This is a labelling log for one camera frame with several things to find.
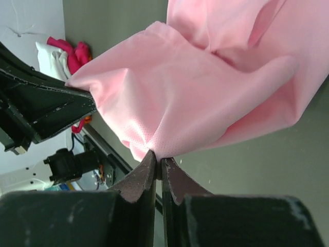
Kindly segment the pink t shirt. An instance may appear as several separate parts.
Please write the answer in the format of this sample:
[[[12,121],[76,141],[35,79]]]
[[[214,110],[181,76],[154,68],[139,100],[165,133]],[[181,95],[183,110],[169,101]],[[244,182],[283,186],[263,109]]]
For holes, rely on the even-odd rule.
[[[327,76],[328,1],[169,1],[67,85],[140,161],[290,127]]]

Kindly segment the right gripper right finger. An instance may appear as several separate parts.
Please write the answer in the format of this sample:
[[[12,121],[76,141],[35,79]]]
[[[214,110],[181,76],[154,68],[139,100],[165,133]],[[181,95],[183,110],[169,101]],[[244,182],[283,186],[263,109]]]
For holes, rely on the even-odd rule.
[[[207,196],[212,193],[184,172],[174,158],[162,159],[160,171],[165,245],[189,246],[185,196]]]

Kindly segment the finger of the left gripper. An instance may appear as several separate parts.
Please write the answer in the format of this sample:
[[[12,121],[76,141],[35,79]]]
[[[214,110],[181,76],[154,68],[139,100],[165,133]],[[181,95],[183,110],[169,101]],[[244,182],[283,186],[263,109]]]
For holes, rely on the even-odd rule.
[[[1,144],[24,154],[96,111],[89,92],[36,71],[1,45]]]

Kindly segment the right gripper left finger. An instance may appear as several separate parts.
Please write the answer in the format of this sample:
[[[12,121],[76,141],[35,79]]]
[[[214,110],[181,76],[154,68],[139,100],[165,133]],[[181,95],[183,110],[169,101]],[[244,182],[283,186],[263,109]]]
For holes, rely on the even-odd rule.
[[[157,159],[148,151],[140,164],[112,186],[116,192],[109,217],[110,246],[153,246]]]

